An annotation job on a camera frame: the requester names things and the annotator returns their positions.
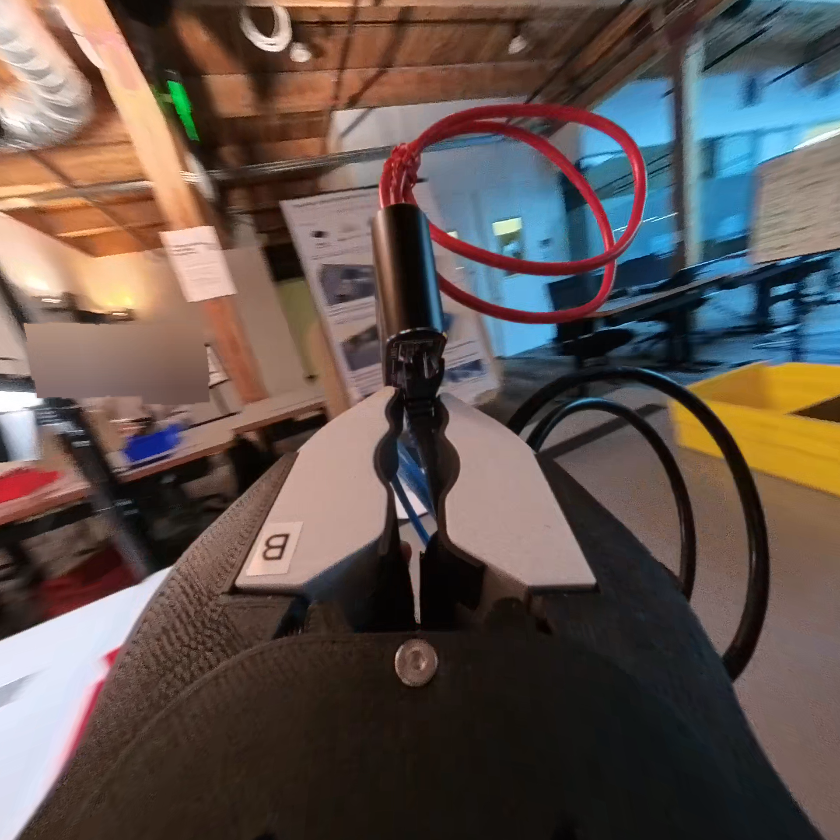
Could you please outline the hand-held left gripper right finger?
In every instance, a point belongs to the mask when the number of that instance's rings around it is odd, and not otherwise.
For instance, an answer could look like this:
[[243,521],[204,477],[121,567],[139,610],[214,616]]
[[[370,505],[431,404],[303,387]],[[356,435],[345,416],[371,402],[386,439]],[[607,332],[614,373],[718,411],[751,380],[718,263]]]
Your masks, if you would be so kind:
[[510,429],[450,394],[435,433],[437,530],[420,564],[422,623],[479,623],[500,601],[597,593],[536,455]]

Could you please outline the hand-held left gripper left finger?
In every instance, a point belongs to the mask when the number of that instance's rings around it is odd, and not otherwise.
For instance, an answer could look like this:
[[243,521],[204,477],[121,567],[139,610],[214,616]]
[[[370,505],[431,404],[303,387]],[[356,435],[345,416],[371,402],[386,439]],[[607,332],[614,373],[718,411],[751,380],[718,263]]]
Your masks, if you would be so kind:
[[350,625],[413,625],[392,488],[402,429],[402,397],[388,385],[301,446],[234,592],[333,603]]

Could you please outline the black ethernet coupler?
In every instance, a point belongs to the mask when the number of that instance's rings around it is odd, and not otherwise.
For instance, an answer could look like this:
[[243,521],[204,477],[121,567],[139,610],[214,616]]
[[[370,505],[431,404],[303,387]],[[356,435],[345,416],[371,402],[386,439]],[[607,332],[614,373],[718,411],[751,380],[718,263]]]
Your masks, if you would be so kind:
[[376,322],[383,342],[403,335],[446,338],[434,249],[423,211],[385,206],[371,224]]

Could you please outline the grey side table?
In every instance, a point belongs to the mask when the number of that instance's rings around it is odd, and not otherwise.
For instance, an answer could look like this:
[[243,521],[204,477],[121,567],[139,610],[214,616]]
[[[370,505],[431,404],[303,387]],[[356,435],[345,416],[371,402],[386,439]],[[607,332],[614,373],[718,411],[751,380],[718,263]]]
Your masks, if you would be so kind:
[[[296,392],[272,396],[246,405],[240,412],[219,417],[186,429],[179,444],[165,456],[128,466],[121,455],[112,457],[116,477],[124,485],[195,460],[221,455],[233,447],[236,437],[263,434],[268,427],[288,420],[309,419],[325,411],[327,402],[321,388],[308,386]],[[91,488],[79,468],[61,465],[58,477],[26,496],[3,501],[1,525],[40,517],[88,499]]]

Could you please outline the blue plastic bin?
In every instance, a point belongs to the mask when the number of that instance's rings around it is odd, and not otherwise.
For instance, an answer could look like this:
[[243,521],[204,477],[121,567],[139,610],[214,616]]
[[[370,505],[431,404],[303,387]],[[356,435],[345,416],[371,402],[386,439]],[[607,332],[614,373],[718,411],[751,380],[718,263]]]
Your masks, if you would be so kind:
[[136,434],[126,439],[122,454],[132,467],[162,459],[179,447],[184,431],[181,423],[168,423],[153,432]]

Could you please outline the black office chair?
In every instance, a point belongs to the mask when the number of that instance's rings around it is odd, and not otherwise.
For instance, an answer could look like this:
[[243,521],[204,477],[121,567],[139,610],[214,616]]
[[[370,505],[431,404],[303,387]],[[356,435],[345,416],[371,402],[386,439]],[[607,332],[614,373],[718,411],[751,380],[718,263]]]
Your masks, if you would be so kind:
[[574,370],[581,371],[590,362],[603,362],[611,353],[630,344],[634,338],[634,331],[625,327],[597,329],[561,340],[555,349],[560,357],[572,360]]

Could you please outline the large instruction poster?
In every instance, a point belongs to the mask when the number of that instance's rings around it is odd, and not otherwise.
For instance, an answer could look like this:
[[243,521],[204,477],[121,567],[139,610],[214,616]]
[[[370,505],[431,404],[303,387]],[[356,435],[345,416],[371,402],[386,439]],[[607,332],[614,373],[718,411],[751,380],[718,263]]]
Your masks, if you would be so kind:
[[[280,203],[304,277],[331,345],[351,405],[383,386],[375,316],[371,224],[380,209],[377,187],[328,191]],[[441,295],[447,344],[441,392],[487,403],[500,374],[480,316]]]

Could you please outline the yellow plastic bin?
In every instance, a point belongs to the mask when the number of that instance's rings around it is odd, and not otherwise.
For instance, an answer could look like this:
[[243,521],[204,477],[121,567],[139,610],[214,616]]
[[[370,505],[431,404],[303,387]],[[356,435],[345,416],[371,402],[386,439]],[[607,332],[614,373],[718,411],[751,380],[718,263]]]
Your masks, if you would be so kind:
[[757,362],[689,387],[753,470],[839,495],[839,424],[793,416],[839,396],[837,364]]

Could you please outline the white paper notice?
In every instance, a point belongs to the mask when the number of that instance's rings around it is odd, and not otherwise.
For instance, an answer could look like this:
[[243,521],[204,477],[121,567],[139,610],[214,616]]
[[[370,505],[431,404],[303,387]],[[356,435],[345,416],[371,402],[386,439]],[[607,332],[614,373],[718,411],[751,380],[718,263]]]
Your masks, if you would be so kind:
[[212,225],[161,232],[184,299],[196,303],[236,295],[224,249]]

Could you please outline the brown-topped desk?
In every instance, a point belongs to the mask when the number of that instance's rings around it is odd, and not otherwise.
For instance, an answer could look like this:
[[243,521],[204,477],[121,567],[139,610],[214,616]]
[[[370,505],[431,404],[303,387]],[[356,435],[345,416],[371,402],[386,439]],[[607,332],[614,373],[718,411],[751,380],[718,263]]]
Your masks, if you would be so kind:
[[[682,269],[671,278],[641,287],[640,295],[621,297],[618,302],[605,305],[579,322],[560,325],[551,344],[551,353],[561,359],[569,359],[557,354],[555,348],[561,340],[597,329],[625,327],[635,334],[630,344],[638,341],[663,347],[660,358],[639,358],[638,365],[661,372],[710,371],[718,366],[718,362],[697,358],[696,344],[700,340],[697,314],[714,295],[742,288],[752,289],[753,307],[749,321],[724,328],[721,332],[723,338],[759,336],[774,329],[787,328],[799,334],[809,310],[806,296],[809,280],[837,268],[837,260],[838,251],[835,251],[785,259],[717,276],[702,274],[707,264]],[[610,353],[601,363],[592,363],[603,364],[619,350]]]

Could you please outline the white paper sheet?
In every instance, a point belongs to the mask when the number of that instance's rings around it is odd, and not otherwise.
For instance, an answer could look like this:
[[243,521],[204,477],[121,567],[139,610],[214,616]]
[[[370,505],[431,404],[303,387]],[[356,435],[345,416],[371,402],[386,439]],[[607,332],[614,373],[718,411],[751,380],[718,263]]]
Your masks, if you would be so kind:
[[121,646],[170,570],[1,643],[1,838],[16,838],[57,782],[99,659]]

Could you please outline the whiteboard sign on stand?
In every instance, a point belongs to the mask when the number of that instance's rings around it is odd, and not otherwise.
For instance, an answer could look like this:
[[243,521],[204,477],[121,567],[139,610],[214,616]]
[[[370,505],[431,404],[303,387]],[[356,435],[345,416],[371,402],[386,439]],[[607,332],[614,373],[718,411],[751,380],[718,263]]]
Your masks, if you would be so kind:
[[761,164],[749,235],[764,265],[839,249],[839,136],[810,142]]

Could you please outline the green exit sign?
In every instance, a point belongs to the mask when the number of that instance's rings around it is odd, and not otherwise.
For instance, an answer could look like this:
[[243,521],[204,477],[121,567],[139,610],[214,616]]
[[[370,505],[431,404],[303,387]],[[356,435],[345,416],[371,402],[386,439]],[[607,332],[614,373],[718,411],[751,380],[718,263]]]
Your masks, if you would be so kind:
[[164,101],[174,110],[184,133],[194,143],[201,142],[193,114],[193,104],[187,92],[186,85],[177,72],[167,71],[163,82]]

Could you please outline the wooden support post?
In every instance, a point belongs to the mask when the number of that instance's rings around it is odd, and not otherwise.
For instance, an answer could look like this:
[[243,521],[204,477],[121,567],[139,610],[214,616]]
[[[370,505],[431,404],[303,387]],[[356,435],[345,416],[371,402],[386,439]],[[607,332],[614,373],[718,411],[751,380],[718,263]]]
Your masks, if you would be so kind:
[[[97,58],[104,85],[125,126],[167,230],[212,225],[225,252],[229,237],[214,207],[185,178],[187,148],[169,115],[161,109],[129,41],[104,1],[59,2],[71,32],[78,32]],[[259,371],[235,295],[193,303],[211,333],[216,351],[241,400],[255,403],[268,392]]]

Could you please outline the silver air duct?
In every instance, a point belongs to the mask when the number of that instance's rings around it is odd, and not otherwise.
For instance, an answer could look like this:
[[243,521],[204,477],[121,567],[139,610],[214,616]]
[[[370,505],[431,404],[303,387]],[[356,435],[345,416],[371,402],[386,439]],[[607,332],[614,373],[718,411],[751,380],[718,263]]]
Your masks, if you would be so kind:
[[2,92],[2,152],[54,148],[88,126],[91,85],[27,2],[1,2],[1,59],[15,78]]

